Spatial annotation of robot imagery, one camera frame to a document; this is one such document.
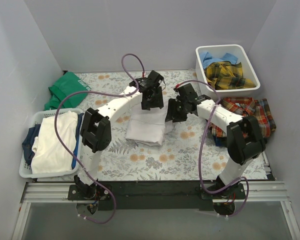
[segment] white towel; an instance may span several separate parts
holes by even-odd
[[[64,144],[73,152],[76,147],[78,114],[68,111],[57,118],[58,133]],[[35,155],[31,162],[32,173],[58,173],[72,170],[73,157],[61,145],[55,133],[55,117],[44,118],[39,135],[32,150]]]
[[[172,131],[172,122],[165,124],[168,104],[162,109],[142,110],[140,105],[132,108],[131,119],[126,130],[126,139],[148,146],[161,146],[165,134]]]

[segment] table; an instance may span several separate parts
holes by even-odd
[[[190,70],[158,71],[165,80],[163,101],[175,98],[173,88],[185,80],[196,80],[196,72]],[[134,77],[141,77],[141,72],[132,72]],[[131,82],[125,72],[76,73],[93,91],[121,93]],[[198,83],[192,83],[200,94]],[[89,94],[78,108],[99,108],[111,101],[113,97]],[[149,180],[198,180],[198,154],[201,137],[206,120],[193,114],[188,115],[186,122],[173,124],[173,131],[166,134],[162,146],[147,146],[125,139],[131,111],[126,112],[112,124],[112,141],[101,155],[98,179],[101,181],[149,181]],[[91,149],[82,146],[80,159],[90,158]],[[209,135],[202,152],[202,177],[215,180],[224,169],[228,160],[225,147],[215,146]],[[72,175],[61,177],[39,178],[39,182],[73,182]],[[264,158],[261,154],[243,173],[250,180],[267,179]]]

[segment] red plaid cloth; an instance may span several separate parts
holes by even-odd
[[[262,136],[270,137],[270,134],[276,130],[275,121],[271,115],[267,99],[254,100],[252,97],[226,97],[221,105],[235,114],[247,117],[254,116],[258,120]],[[226,133],[214,124],[210,124],[209,129],[213,136],[222,138]]]

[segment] gray wall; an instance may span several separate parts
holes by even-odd
[[[275,3],[248,56],[277,125],[266,153],[300,227],[300,0]]]
[[[14,230],[25,180],[21,143],[29,118],[49,99],[62,75],[23,0],[0,0],[0,239]]]
[[[129,52],[166,70],[194,68],[198,46],[248,51],[275,1],[25,0],[61,68],[77,72],[122,71]]]

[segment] white plastic bin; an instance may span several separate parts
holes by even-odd
[[[196,48],[196,65],[195,72],[197,79],[199,81],[203,81],[206,84],[207,78],[204,72],[204,68],[202,67],[202,62],[200,60],[199,54],[202,52],[211,53],[213,58],[222,58],[226,53],[233,54],[238,58],[237,63],[242,63],[242,71],[243,77],[246,79],[251,79],[254,82],[255,87],[253,88],[243,88],[243,89],[231,89],[231,90],[217,90],[221,98],[226,97],[251,97],[251,95],[260,88],[260,82],[257,78],[257,75],[247,57],[247,54],[244,48],[237,44],[228,44],[228,45],[213,45],[213,46],[199,46]],[[199,87],[201,90],[201,94],[205,94],[211,97],[214,101],[218,98],[216,94],[206,85],[200,84]]]
[[[56,115],[56,111],[57,110],[48,110],[48,111],[39,111],[39,112],[37,112],[32,117],[32,119],[30,121],[30,124],[29,124],[29,128],[34,127],[35,124],[41,124],[42,120],[44,118],[55,116]],[[83,111],[80,108],[63,108],[63,109],[60,109],[58,115],[67,113],[68,111],[71,111],[71,112],[74,112],[74,113],[77,113],[77,114],[83,113]],[[78,145],[78,152],[77,152],[77,157],[78,158],[80,158],[81,145],[82,145],[81,142],[82,142],[82,136],[79,135],[79,145]],[[33,174],[31,166],[29,166],[26,163],[25,157],[24,157],[24,153],[22,152],[22,157],[21,157],[21,162],[20,162],[20,168],[19,168],[19,174],[23,178],[32,178],[32,179],[50,178],[50,177],[59,177],[59,176],[64,176],[64,175],[68,175],[68,174],[73,174],[73,173],[75,173],[78,170],[78,168],[79,168],[79,164],[78,164],[78,162],[76,162],[74,169],[72,169],[70,171],[48,172],[48,173]]]

